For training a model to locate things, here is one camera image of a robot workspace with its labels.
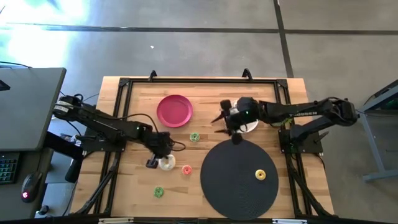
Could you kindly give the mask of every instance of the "wooden table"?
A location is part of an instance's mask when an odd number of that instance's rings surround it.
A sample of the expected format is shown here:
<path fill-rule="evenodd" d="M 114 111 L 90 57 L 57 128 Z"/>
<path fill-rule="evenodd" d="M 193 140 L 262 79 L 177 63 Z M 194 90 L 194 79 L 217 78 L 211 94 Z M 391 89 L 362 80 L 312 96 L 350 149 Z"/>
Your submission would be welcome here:
<path fill-rule="evenodd" d="M 119 79 L 120 77 L 104 77 L 97 105 L 99 110 L 109 114 L 113 113 Z M 307 102 L 304 80 L 288 78 L 287 81 L 291 102 Z M 191 120 L 181 128 L 167 128 L 156 117 L 156 107 L 159 101 L 172 94 L 186 96 L 193 105 Z M 225 99 L 233 101 L 241 96 L 251 96 L 256 100 L 275 101 L 274 87 L 267 84 L 135 83 L 132 89 L 129 114 L 146 113 L 150 115 L 159 130 L 170 131 L 172 139 L 184 142 L 187 149 L 182 152 L 173 152 L 177 160 L 176 167 L 171 171 L 163 171 L 146 168 L 145 163 L 151 153 L 144 146 L 129 142 L 121 157 L 112 217 L 223 217 L 211 207 L 203 195 L 200 185 L 200 167 L 213 146 L 229 139 L 226 134 L 214 133 L 215 130 L 223 128 L 223 121 L 210 123 L 220 114 L 220 101 Z M 146 117 L 135 116 L 132 119 L 151 124 Z M 295 120 L 300 124 L 309 122 L 311 118 L 296 118 Z M 189 140 L 189 135 L 192 132 L 200 134 L 199 142 Z M 286 162 L 284 155 L 280 153 L 277 131 L 268 124 L 260 122 L 253 132 L 244 135 L 244 139 L 259 145 L 271 156 L 279 175 L 277 198 L 273 206 L 260 218 L 294 217 Z M 72 212 L 81 208 L 97 187 L 103 157 L 103 152 L 95 152 L 83 161 L 72 202 Z M 326 175 L 320 159 L 311 154 L 303 154 L 302 157 L 308 188 L 324 208 L 333 213 Z M 193 168 L 191 176 L 181 174 L 181 167 L 186 164 Z M 156 186 L 165 189 L 163 197 L 154 197 Z M 297 193 L 301 203 L 300 208 L 304 211 L 299 187 Z M 107 197 L 108 189 L 105 189 L 101 208 L 104 208 Z"/>

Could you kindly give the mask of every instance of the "red plate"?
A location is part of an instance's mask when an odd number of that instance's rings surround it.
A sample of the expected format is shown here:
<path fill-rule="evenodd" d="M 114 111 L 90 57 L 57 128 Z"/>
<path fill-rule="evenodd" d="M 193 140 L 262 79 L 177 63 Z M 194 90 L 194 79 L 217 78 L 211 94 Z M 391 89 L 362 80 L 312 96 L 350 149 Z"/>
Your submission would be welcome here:
<path fill-rule="evenodd" d="M 192 116 L 193 109 L 189 100 L 182 95 L 170 95 L 157 105 L 157 117 L 168 127 L 177 128 L 186 124 Z"/>

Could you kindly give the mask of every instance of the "concrete floor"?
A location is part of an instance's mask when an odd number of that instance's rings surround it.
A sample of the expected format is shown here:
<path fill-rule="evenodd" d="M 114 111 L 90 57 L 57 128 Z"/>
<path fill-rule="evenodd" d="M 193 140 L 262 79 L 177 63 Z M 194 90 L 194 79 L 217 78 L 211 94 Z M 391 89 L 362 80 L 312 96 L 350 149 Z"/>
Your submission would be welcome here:
<path fill-rule="evenodd" d="M 398 30 L 395 0 L 279 0 L 279 3 L 286 29 Z M 278 28 L 272 0 L 13 0 L 8 1 L 0 14 L 1 22 Z M 0 59 L 32 67 L 66 67 L 62 88 L 65 94 L 94 95 L 99 92 L 105 75 L 149 75 L 151 70 L 158 75 L 238 77 L 247 67 L 255 77 L 287 76 L 279 34 L 2 28 Z M 370 95 L 398 77 L 398 35 L 289 34 L 286 39 L 294 77 L 304 78 L 311 100 L 347 97 L 359 108 Z M 50 130 L 74 134 L 62 121 L 54 121 Z M 362 175 L 376 171 L 362 125 L 330 128 L 323 146 L 335 213 L 346 218 L 398 222 L 398 178 L 370 184 L 361 179 Z M 387 166 L 396 166 L 398 153 L 389 153 L 388 157 Z M 63 172 L 69 162 L 54 155 L 55 168 L 47 182 L 64 182 Z M 63 185 L 53 189 L 64 188 L 67 201 L 73 187 Z M 54 205 L 52 201 L 48 204 L 53 207 L 51 215 L 61 215 L 66 205 Z"/>

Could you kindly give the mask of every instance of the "black round mat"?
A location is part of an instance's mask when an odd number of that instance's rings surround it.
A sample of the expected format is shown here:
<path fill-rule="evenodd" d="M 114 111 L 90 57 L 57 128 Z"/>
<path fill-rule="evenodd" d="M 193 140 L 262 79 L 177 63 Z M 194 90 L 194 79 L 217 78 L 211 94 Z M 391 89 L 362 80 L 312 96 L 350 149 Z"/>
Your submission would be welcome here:
<path fill-rule="evenodd" d="M 258 169 L 266 172 L 257 180 Z M 264 214 L 278 193 L 278 174 L 272 159 L 258 145 L 231 140 L 216 145 L 201 166 L 200 182 L 210 205 L 232 220 L 252 220 Z"/>

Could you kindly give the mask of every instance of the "keyboard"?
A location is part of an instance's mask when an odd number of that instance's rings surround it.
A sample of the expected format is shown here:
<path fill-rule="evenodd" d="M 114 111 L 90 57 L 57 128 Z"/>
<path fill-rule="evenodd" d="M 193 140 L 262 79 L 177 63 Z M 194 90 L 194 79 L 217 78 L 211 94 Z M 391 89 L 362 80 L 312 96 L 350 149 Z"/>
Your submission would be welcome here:
<path fill-rule="evenodd" d="M 0 152 L 0 184 L 15 182 L 18 160 L 19 152 Z"/>

